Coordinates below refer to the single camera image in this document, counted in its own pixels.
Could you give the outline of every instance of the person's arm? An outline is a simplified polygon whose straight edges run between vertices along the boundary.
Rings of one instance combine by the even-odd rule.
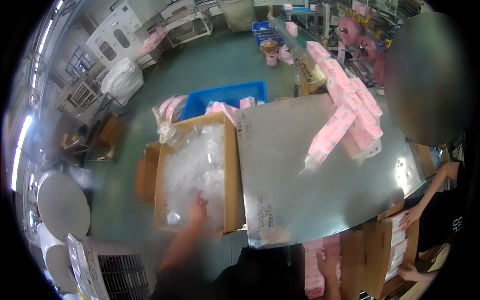
[[[208,200],[201,197],[202,191],[198,191],[190,207],[190,216],[187,227],[180,232],[167,250],[167,254],[160,264],[160,271],[175,268],[192,252],[200,231],[205,225],[207,215],[206,205]]]
[[[325,259],[322,254],[317,252],[318,270],[325,278],[325,300],[340,300],[340,287],[336,277],[336,264],[340,257],[340,247],[338,245],[325,245]]]
[[[419,273],[414,265],[407,264],[398,269],[398,275],[406,281],[431,282],[437,276],[438,270]]]
[[[427,192],[422,197],[420,202],[406,211],[407,215],[399,224],[401,228],[406,229],[414,221],[420,219],[423,210],[425,209],[425,207],[427,207],[427,204],[430,202],[433,195],[435,195],[438,189],[442,186],[445,179],[456,181],[458,165],[459,163],[446,163],[438,169],[438,172],[433,178],[430,187],[428,188]]]

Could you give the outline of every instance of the worker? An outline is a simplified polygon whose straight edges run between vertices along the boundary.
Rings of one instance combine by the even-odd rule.
[[[238,262],[226,268],[211,284],[193,283],[185,272],[188,260],[202,234],[208,201],[197,192],[190,208],[188,225],[175,237],[160,264],[151,300],[159,299],[303,299],[304,274],[298,276],[287,265],[282,248],[243,248]],[[325,247],[325,259],[318,253],[318,268],[325,277],[325,299],[340,300],[335,266],[339,249]]]
[[[457,187],[443,192],[437,190],[445,179],[457,182]],[[468,182],[462,163],[450,162],[441,166],[427,192],[417,198],[406,199],[407,209],[400,227],[408,228],[420,220],[418,252],[428,251],[434,246],[452,243],[456,233],[462,228],[462,218],[467,207]],[[431,281],[436,272],[420,274],[413,265],[400,268],[398,274],[404,280]]]

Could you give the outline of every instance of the floor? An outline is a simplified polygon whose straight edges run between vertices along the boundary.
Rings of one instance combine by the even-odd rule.
[[[82,171],[93,178],[88,183],[92,237],[144,242],[159,235],[153,223],[153,205],[144,204],[135,194],[138,160],[143,157],[145,144],[158,139],[153,106],[172,95],[249,81],[265,81],[268,102],[293,96],[293,66],[284,62],[267,66],[252,33],[217,33],[166,56],[153,74],[145,74],[145,85],[129,103],[116,109],[125,125],[116,151],[117,163],[87,163]],[[167,245],[168,239],[161,247]],[[245,231],[204,242],[200,255],[206,276],[213,279],[234,264],[246,245]]]

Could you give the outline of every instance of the cardboard flap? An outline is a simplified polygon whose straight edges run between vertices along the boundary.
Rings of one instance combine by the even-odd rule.
[[[362,290],[365,261],[363,232],[346,230],[342,240],[342,277],[340,294],[343,300],[358,300]]]
[[[392,223],[370,222],[363,224],[362,230],[365,245],[363,290],[380,299],[390,259]]]
[[[159,155],[160,142],[154,142],[145,148],[143,193],[146,203],[152,203],[155,200],[156,171],[158,168]]]

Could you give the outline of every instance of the window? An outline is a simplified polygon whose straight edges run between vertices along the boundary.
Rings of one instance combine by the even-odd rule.
[[[65,71],[71,76],[75,75],[81,76],[84,72],[90,70],[94,64],[93,59],[80,47],[75,50],[75,53],[72,55],[72,58],[67,64]]]
[[[103,42],[99,48],[100,51],[102,51],[102,53],[105,55],[107,60],[112,61],[117,57],[117,54],[115,53],[115,51],[113,51],[112,47],[110,47],[107,42]]]
[[[120,29],[115,30],[113,32],[113,35],[117,38],[122,47],[124,47],[125,49],[130,47],[130,42]]]

